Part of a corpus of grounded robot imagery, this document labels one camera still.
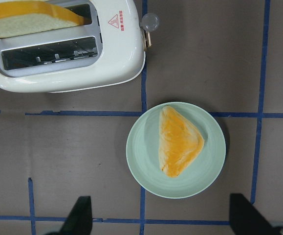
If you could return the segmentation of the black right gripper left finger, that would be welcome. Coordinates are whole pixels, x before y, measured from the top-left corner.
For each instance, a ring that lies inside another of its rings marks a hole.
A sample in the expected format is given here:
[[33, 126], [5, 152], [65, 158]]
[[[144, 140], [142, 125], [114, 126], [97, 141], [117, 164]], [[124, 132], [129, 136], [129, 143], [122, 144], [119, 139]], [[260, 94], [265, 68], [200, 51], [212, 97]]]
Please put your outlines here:
[[89, 235], [92, 231], [90, 196], [80, 196], [60, 229], [61, 235]]

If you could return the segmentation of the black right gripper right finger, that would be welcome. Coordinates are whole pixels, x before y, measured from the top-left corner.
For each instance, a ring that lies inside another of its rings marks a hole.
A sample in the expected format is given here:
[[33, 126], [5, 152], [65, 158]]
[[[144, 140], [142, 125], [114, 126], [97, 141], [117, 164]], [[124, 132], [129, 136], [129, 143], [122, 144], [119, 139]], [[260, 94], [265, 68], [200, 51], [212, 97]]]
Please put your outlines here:
[[236, 235], [275, 235], [271, 224], [241, 193], [230, 194], [229, 223]]

